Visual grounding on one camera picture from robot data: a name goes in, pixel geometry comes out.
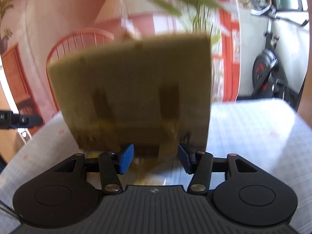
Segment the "plaid blue tablecloth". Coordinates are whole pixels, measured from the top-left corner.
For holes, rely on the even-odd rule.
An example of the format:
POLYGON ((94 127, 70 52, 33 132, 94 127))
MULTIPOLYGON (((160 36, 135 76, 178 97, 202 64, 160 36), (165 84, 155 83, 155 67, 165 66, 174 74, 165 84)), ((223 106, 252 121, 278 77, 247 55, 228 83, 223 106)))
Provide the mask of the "plaid blue tablecloth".
MULTIPOLYGON (((264 99, 212 105, 206 150, 236 153, 293 188, 298 208, 291 226, 311 233, 311 128, 284 101, 264 99)), ((25 182, 79 151, 56 114, 9 161, 1 173, 1 200, 12 205, 25 182)))

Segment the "cardboard box with plastic liner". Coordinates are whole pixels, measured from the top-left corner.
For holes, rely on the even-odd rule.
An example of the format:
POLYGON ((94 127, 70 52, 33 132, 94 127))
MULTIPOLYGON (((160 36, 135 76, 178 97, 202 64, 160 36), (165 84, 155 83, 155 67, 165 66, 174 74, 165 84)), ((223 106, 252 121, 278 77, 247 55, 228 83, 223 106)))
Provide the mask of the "cardboard box with plastic liner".
POLYGON ((115 41, 49 63, 47 73, 78 146, 118 152, 123 144, 207 145, 212 91, 210 38, 169 34, 115 41))

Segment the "black exercise bike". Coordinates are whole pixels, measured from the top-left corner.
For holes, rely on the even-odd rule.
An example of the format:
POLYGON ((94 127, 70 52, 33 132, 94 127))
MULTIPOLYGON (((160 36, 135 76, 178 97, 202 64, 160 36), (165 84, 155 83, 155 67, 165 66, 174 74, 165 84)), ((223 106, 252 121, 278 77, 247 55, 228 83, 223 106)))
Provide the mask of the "black exercise bike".
POLYGON ((299 24, 290 19, 276 16, 276 8, 273 5, 251 10, 251 15, 269 19, 268 29, 263 34, 265 47, 253 63, 251 99, 280 98, 293 106, 296 98, 288 85, 284 68, 275 52, 280 36, 273 33, 272 22, 282 20, 298 27, 305 27, 309 21, 304 20, 303 23, 299 24))

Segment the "wooden door panel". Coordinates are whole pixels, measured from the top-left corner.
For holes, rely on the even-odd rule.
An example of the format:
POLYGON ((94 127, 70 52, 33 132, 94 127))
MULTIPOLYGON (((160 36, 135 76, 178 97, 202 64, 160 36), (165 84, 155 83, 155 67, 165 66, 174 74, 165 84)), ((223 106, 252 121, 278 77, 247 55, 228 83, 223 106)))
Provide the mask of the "wooden door panel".
POLYGON ((312 88, 311 88, 311 55, 309 56, 308 69, 305 77, 305 83, 302 91, 301 100, 297 113, 311 127, 312 119, 312 88))

